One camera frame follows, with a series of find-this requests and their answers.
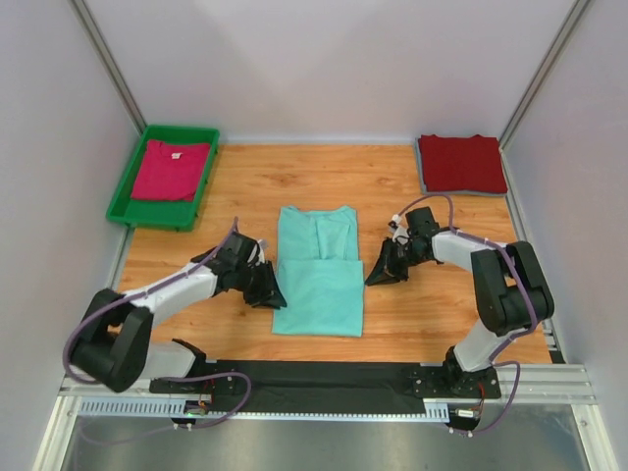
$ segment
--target gray wall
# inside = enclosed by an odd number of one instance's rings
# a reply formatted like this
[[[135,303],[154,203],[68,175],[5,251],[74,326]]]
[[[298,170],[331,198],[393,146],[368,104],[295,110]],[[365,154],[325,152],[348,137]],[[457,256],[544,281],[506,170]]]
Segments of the gray wall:
[[[499,135],[572,0],[87,3],[149,123],[408,142]]]
[[[507,149],[556,301],[628,469],[628,3],[597,0]]]
[[[68,2],[0,2],[0,64],[0,468],[22,471],[120,246],[104,215],[136,133]]]

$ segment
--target green tray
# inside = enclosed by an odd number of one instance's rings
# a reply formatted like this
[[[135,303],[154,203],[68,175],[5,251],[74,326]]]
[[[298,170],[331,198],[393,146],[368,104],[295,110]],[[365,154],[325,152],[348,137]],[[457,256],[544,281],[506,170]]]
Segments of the green tray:
[[[209,128],[148,126],[125,169],[120,183],[118,183],[114,197],[107,210],[107,219],[116,223],[126,224],[132,228],[144,227],[191,231],[194,227],[194,220],[198,216],[198,205],[209,179],[209,171],[214,163],[219,136],[220,132],[218,130]],[[149,139],[163,140],[169,144],[208,143],[211,145],[209,157],[203,169],[203,176],[200,179],[193,201],[139,201],[131,199],[133,184],[144,158],[146,144]]]

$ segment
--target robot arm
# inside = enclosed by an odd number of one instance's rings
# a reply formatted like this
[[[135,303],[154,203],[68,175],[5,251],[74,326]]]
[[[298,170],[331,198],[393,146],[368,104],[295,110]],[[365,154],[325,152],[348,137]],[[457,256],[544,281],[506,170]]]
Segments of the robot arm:
[[[208,259],[212,251],[208,250],[163,280],[123,293],[100,290],[84,318],[112,302],[129,301],[81,331],[70,354],[71,363],[117,393],[139,378],[184,377],[197,351],[181,340],[149,345],[152,328],[190,304],[229,289],[241,291],[244,301],[253,307],[286,307],[262,245],[231,233],[215,257]],[[121,325],[117,333],[111,332]]]
[[[506,283],[509,272],[500,254],[479,241],[463,238],[449,228],[441,228],[429,207],[407,213],[406,221],[408,228],[400,223],[398,217],[389,223],[393,236],[384,240],[380,257],[366,285],[406,281],[409,267],[428,261],[453,263],[471,272],[480,320],[467,337],[452,349],[452,353],[462,372],[490,368],[499,348],[512,336],[527,330],[532,323],[520,290]],[[501,246],[514,262],[537,320],[551,317],[553,300],[532,245],[518,241]]]

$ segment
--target folded t-shirt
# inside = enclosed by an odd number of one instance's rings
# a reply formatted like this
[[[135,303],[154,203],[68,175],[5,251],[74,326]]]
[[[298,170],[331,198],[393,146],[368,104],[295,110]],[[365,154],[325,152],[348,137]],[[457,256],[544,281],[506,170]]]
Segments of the folded t-shirt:
[[[278,260],[277,282],[288,307],[275,311],[274,334],[362,336],[364,267],[354,209],[282,208]]]
[[[210,149],[209,144],[176,145],[149,140],[131,198],[192,201]]]
[[[422,135],[417,151],[424,192],[508,192],[495,137]]]

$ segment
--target wooden table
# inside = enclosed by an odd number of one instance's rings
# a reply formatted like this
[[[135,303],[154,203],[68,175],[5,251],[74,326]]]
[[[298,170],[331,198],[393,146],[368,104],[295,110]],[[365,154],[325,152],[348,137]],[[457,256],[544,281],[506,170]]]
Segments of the wooden table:
[[[135,231],[120,289],[170,275],[223,238],[234,216],[240,231],[269,241],[276,260],[282,206],[357,210],[365,276],[387,236],[392,214],[421,194],[409,145],[224,145],[191,233]],[[515,240],[505,200],[454,196],[455,224],[493,240]],[[428,201],[447,221],[443,198]],[[153,331],[153,340],[183,339],[218,359],[327,361],[442,361],[478,319],[469,273],[452,265],[414,267],[410,280],[365,290],[360,339],[271,334],[273,313],[253,309],[237,291],[196,303]],[[543,333],[512,345],[500,359],[550,363]]]

